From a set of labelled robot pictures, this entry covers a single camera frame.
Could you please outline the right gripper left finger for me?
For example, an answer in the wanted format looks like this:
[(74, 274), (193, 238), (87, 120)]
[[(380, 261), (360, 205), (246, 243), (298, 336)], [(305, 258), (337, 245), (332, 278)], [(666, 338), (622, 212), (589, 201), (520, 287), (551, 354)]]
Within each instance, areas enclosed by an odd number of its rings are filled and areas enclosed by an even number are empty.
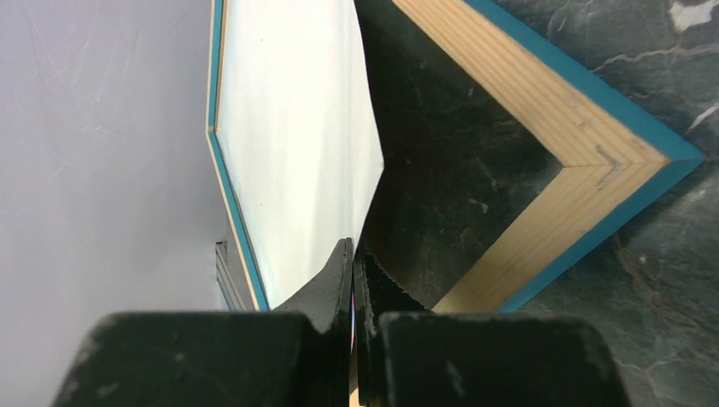
[(57, 406), (345, 406), (353, 243), (271, 311), (123, 312), (85, 336)]

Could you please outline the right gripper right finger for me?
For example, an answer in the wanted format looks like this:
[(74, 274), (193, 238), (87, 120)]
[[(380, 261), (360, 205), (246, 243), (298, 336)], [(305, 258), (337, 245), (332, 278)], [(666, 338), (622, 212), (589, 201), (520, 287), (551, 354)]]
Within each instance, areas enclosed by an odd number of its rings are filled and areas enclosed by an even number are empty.
[(567, 316), (437, 314), (354, 262), (364, 406), (627, 406), (608, 345)]

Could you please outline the hot air balloon photo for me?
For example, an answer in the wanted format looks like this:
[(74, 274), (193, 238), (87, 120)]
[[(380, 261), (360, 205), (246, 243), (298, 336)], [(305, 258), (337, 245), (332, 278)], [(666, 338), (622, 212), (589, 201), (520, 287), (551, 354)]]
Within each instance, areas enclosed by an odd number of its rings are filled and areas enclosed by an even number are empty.
[(351, 1), (218, 1), (208, 141), (242, 403), (349, 402), (353, 264), (383, 156)]

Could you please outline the wooden picture frame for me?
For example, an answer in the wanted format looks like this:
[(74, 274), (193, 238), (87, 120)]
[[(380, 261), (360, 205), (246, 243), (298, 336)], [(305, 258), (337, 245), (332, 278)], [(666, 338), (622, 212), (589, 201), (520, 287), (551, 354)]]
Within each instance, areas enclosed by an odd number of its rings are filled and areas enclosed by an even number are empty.
[(436, 311), (520, 307), (700, 163), (697, 148), (495, 3), (398, 6), (561, 166)]

